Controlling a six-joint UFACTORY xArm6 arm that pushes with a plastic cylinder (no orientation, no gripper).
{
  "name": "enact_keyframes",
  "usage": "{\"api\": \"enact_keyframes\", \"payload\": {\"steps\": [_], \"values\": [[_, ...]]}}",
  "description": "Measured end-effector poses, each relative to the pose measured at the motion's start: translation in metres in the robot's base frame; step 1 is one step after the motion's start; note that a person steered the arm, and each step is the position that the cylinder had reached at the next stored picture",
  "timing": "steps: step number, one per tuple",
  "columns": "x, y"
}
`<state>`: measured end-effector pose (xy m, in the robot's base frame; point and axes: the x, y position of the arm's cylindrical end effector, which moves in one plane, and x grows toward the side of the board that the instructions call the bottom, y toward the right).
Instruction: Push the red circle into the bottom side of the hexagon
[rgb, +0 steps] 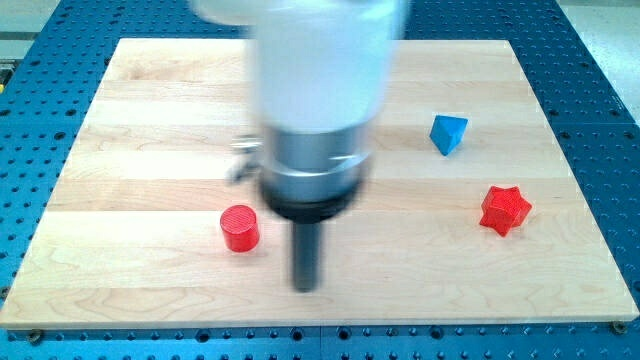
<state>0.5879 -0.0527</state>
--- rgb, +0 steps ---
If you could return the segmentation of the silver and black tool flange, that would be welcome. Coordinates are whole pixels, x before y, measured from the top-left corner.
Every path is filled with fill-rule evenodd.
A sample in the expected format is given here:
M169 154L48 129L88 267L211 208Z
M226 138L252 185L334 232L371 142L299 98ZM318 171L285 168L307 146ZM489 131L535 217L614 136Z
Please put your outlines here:
M245 160L228 172L231 183L258 176L270 210L296 223L318 223L350 206L368 174L368 122L334 130L304 131L264 125L237 136L231 148Z

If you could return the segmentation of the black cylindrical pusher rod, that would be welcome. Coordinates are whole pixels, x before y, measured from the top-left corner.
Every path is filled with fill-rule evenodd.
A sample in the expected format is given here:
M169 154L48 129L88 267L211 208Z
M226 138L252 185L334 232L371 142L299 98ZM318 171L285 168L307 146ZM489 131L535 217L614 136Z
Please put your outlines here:
M312 291L318 284L319 243L319 223L293 224L293 286L299 292Z

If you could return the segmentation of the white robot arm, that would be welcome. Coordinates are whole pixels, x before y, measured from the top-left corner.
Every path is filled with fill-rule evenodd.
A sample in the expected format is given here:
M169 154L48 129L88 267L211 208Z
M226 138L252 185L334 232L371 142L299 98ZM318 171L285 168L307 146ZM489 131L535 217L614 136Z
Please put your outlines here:
M200 18L251 30L253 110L260 127L235 148L229 174L259 180L266 205L292 224L293 287L319 282L322 224L347 208L369 170L404 1L197 0Z

